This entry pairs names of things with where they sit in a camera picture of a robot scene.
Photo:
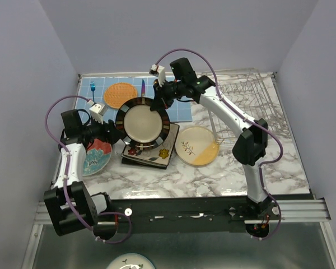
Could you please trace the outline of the yellow round plate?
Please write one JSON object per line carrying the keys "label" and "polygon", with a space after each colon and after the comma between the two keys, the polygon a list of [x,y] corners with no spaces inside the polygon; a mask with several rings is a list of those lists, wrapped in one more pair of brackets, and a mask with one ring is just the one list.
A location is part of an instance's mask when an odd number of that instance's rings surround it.
{"label": "yellow round plate", "polygon": [[191,126],[178,133],[175,150],[184,163],[205,166],[217,158],[220,146],[208,128]]}

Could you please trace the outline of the white red rimmed plate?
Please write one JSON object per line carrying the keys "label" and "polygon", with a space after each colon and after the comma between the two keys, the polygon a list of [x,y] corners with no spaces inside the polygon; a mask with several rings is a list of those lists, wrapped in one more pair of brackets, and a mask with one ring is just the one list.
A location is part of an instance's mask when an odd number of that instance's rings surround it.
{"label": "white red rimmed plate", "polygon": [[111,152],[111,144],[95,139],[87,149],[82,175],[87,177],[102,170],[108,164]]}

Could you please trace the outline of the dark olive round plate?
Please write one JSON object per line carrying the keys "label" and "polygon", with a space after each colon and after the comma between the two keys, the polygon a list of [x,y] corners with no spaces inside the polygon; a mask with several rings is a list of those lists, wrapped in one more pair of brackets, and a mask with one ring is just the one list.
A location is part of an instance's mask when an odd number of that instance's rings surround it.
{"label": "dark olive round plate", "polygon": [[116,129],[122,141],[137,150],[151,150],[162,145],[170,132],[170,118],[166,110],[152,111],[151,98],[133,98],[117,111]]}

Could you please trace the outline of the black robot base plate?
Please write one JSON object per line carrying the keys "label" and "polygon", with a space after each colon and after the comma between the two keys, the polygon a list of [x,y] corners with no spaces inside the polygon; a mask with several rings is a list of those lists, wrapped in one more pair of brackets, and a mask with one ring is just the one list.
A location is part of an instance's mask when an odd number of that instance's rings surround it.
{"label": "black robot base plate", "polygon": [[269,198],[258,205],[246,196],[112,200],[96,194],[92,200],[99,214],[96,231],[112,225],[120,233],[135,234],[244,233],[255,224],[267,225],[281,217],[277,204]]}

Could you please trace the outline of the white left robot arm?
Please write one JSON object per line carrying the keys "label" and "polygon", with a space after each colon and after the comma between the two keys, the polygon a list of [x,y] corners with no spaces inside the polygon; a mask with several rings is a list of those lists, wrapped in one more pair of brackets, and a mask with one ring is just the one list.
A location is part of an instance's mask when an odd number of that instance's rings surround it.
{"label": "white left robot arm", "polygon": [[125,217],[124,213],[113,211],[107,193],[90,195],[82,181],[89,146],[95,140],[114,144],[121,139],[114,122],[90,120],[84,124],[76,109],[63,112],[61,117],[64,129],[59,140],[62,154],[60,171],[53,189],[44,193],[46,209],[59,236],[84,228],[93,230],[98,219],[108,221],[112,216]]}

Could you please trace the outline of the wire dish rack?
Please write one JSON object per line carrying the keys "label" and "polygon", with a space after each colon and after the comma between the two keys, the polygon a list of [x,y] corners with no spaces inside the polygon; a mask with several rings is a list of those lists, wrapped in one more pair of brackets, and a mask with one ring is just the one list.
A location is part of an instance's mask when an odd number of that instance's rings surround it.
{"label": "wire dish rack", "polygon": [[[275,88],[273,74],[260,73],[257,69],[231,69],[218,71],[218,87],[222,95],[255,119],[263,118],[285,151],[291,151],[293,139]],[[207,127],[221,149],[231,150],[237,138],[232,130],[215,113],[204,106],[209,115]]]}

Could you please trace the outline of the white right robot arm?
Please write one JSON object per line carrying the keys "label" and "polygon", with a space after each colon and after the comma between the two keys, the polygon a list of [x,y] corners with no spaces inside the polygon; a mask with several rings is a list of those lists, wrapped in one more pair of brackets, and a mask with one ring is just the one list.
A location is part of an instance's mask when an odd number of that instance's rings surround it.
{"label": "white right robot arm", "polygon": [[155,96],[152,111],[160,111],[172,106],[174,100],[190,98],[213,112],[233,132],[236,142],[232,153],[242,164],[247,183],[247,215],[260,219],[267,213],[272,202],[265,186],[262,170],[266,148],[268,146],[268,125],[264,119],[255,120],[244,113],[218,88],[216,79],[197,76],[187,58],[180,58],[170,63],[175,80],[168,82],[163,66],[153,64],[149,73],[156,77]]}

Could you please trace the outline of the cream square dark-rimmed plate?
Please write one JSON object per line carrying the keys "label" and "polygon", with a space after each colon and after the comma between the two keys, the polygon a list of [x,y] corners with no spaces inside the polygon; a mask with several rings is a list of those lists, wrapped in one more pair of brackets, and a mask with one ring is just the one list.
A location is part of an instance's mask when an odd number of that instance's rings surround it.
{"label": "cream square dark-rimmed plate", "polygon": [[168,137],[159,147],[143,151],[126,146],[121,157],[140,164],[166,168],[170,163],[171,154],[174,149],[179,129],[180,126],[178,124],[171,123]]}

